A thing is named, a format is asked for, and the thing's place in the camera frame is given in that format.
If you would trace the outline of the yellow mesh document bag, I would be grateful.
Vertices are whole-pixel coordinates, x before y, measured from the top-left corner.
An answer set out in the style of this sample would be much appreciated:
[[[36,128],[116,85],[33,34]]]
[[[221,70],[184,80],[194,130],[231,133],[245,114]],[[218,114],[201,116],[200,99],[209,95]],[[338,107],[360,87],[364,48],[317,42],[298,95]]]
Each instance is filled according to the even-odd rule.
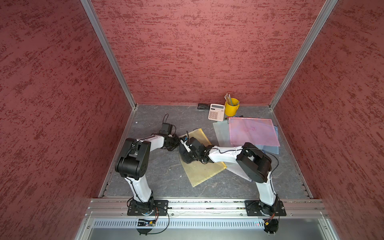
[[[202,129],[191,131],[189,136],[196,138],[201,144],[205,146],[211,144]],[[192,187],[196,187],[197,185],[207,181],[208,179],[212,178],[227,168],[226,164],[224,163],[202,164],[198,161],[193,161],[192,163],[187,164],[182,160],[181,154],[179,154],[179,157]]]

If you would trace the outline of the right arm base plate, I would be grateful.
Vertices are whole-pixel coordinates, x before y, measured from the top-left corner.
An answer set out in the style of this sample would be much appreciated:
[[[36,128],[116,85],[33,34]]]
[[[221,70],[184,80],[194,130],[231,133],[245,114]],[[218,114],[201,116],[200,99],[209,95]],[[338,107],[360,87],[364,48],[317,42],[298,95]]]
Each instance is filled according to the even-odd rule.
[[[249,217],[286,217],[287,213],[283,202],[275,200],[272,206],[262,203],[259,200],[245,201],[245,209]]]

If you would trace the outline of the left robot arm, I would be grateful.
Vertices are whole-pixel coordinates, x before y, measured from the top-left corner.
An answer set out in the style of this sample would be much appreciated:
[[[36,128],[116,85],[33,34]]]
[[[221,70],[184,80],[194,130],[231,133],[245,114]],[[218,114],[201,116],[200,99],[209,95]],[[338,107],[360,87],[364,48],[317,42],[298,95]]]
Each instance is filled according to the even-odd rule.
[[[180,144],[177,135],[152,134],[142,139],[127,138],[123,144],[115,172],[123,177],[133,192],[132,206],[149,215],[155,210],[153,191],[148,185],[146,171],[150,152],[156,149],[173,151]]]

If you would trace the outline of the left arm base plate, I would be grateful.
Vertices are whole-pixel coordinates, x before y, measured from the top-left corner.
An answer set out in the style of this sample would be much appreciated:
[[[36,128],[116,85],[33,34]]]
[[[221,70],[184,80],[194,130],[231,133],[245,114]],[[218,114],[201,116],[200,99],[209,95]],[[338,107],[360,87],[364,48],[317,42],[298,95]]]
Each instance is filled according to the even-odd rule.
[[[166,216],[168,211],[168,200],[150,200],[147,203],[131,200],[128,205],[128,216],[156,217]]]

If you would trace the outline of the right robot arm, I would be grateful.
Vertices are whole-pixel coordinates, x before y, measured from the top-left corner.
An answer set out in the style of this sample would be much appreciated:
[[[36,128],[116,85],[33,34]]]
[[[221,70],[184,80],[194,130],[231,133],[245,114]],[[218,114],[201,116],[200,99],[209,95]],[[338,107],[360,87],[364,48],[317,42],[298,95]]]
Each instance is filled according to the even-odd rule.
[[[276,212],[278,196],[271,180],[272,160],[251,143],[241,147],[221,148],[204,146],[196,138],[180,138],[179,153],[183,162],[226,163],[238,165],[245,175],[256,183],[259,191],[260,211],[265,216]]]

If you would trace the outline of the pink mesh document bag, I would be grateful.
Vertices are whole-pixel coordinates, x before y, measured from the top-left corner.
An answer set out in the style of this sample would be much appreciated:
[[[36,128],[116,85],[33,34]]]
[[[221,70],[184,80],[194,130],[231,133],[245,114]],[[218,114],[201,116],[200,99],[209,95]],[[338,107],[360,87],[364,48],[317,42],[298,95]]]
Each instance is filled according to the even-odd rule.
[[[279,147],[280,142],[271,119],[229,118],[230,143]]]

